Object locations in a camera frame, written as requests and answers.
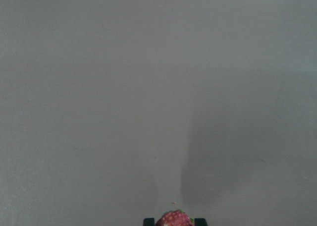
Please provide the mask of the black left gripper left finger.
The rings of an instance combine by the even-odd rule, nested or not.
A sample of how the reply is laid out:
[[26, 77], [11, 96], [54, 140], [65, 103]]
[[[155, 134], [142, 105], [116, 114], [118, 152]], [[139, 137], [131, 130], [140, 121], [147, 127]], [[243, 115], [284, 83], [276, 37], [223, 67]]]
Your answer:
[[143, 219], [143, 226], [155, 226], [155, 219], [154, 218], [144, 218]]

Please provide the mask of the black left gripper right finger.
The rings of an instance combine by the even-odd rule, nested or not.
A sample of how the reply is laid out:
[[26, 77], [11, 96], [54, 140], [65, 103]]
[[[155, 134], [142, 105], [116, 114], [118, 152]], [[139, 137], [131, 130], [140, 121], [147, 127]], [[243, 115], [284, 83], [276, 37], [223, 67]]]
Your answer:
[[207, 221], [205, 218], [194, 218], [195, 226], [207, 226]]

